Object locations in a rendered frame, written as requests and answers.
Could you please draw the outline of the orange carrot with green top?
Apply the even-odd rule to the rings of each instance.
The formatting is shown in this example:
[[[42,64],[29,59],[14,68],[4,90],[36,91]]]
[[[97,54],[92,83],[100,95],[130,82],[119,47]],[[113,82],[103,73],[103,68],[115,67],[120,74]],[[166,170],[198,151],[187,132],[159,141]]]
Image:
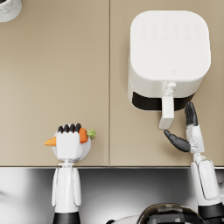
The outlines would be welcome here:
[[[95,130],[94,129],[85,130],[84,128],[80,128],[79,134],[80,134],[80,142],[82,144],[84,144],[89,138],[95,137]],[[55,146],[56,145],[56,137],[54,136],[53,138],[45,141],[44,145]]]

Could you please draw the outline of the dark round robot body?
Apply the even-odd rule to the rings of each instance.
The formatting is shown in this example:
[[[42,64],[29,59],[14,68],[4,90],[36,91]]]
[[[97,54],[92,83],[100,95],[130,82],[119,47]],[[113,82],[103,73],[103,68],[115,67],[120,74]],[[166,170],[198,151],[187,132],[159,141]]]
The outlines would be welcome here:
[[[106,224],[205,224],[188,206],[164,203],[148,206],[137,216],[109,220]]]

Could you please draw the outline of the pale air fryer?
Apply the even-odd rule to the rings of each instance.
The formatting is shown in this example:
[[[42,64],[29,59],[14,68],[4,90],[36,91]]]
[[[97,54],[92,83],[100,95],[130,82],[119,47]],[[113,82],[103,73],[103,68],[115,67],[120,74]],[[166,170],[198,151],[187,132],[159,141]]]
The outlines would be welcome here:
[[[181,110],[211,65],[207,23],[187,10],[147,10],[130,26],[128,97],[138,109],[161,110],[173,95]]]

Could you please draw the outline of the white pot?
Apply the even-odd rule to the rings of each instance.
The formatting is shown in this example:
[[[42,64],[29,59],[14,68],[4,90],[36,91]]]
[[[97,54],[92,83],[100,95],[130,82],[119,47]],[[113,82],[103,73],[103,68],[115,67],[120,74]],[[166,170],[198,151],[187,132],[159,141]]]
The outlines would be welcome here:
[[[21,0],[0,0],[0,23],[9,22],[22,10]]]

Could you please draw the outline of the white round plate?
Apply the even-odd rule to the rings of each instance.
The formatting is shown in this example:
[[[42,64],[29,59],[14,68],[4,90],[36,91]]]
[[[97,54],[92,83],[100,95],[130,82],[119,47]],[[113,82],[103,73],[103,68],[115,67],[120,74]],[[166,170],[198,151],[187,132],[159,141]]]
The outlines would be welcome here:
[[[80,138],[75,136],[74,139],[68,138],[65,141],[60,138],[59,145],[53,146],[52,150],[58,160],[77,162],[88,154],[90,147],[90,138],[85,143],[80,143]]]

